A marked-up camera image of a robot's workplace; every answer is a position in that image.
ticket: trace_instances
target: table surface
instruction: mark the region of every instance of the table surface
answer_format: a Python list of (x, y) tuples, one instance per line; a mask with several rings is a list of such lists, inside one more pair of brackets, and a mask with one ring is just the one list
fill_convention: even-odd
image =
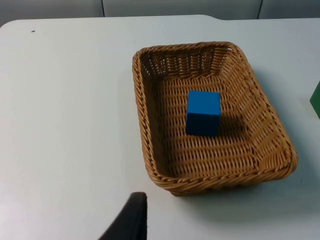
[[(131, 192), (148, 239), (319, 239), (320, 19), (204, 15), (19, 20), (0, 29), (0, 239), (97, 239)], [(147, 176), (132, 56), (231, 41), (244, 51), (298, 153), (288, 178), (174, 197)]]

